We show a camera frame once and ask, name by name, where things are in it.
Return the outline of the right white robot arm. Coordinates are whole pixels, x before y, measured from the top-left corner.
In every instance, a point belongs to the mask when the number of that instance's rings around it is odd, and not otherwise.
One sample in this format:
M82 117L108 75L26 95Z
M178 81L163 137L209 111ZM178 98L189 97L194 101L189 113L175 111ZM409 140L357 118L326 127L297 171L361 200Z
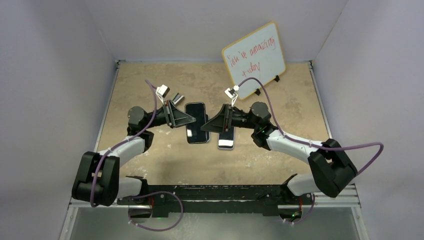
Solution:
M288 204L301 195L321 192L335 198L358 175L358 170L334 139L313 141L282 133L271 123L271 113L264 102L254 102L248 112L223 104L201 130L224 133L230 128L252 129L251 138L260 148L284 153L309 165L309 174L293 174L282 185L280 196Z

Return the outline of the light blue phone case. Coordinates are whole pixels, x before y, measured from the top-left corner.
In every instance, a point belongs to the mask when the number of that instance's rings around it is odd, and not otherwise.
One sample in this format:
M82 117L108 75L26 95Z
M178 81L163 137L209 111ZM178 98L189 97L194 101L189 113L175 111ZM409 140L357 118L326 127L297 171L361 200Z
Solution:
M208 114L205 115L205 121L206 122L209 121L209 115ZM206 143L210 142L210 138L211 138L211 133L209 131L206 131Z

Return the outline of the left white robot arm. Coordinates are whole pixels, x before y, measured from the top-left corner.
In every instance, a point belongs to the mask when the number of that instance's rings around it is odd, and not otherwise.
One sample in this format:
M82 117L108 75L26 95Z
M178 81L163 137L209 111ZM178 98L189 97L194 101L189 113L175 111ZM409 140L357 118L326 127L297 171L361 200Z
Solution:
M126 197L138 205L146 203L149 199L146 179L140 176L120 177L121 166L149 150L154 138L149 128L161 125L179 128L196 121L170 100L152 112L134 106L127 117L127 135L121 142L105 150L87 151L82 155L71 190L73 199L88 202L93 207L110 206L116 199Z

